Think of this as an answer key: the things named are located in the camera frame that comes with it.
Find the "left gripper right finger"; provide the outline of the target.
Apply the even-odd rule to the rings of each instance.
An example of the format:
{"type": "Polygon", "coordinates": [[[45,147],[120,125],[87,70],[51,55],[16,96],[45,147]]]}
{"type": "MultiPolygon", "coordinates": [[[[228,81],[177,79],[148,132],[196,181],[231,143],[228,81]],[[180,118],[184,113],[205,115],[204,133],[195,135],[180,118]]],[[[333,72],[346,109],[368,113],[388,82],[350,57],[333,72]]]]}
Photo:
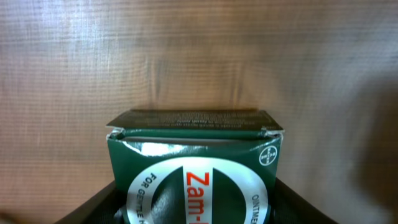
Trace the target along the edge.
{"type": "Polygon", "coordinates": [[[280,179],[275,180],[270,224],[337,224],[280,179]]]}

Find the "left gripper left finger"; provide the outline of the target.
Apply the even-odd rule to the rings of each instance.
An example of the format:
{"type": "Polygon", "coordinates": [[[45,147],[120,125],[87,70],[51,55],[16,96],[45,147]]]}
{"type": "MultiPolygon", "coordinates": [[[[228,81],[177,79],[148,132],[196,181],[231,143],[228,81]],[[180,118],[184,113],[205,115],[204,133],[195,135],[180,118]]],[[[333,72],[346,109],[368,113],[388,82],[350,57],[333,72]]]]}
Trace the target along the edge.
{"type": "Polygon", "coordinates": [[[111,182],[77,209],[55,224],[117,224],[124,223],[118,210],[124,205],[124,193],[111,182]]]}

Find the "green Zam-Buk ointment box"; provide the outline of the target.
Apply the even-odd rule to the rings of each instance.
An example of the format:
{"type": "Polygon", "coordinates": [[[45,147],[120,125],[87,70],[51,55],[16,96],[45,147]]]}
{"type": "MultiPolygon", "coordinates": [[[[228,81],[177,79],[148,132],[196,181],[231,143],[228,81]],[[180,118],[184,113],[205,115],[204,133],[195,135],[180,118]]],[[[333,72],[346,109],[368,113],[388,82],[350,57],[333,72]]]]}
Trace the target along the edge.
{"type": "Polygon", "coordinates": [[[263,110],[128,110],[107,143],[124,223],[268,223],[284,129],[263,110]]]}

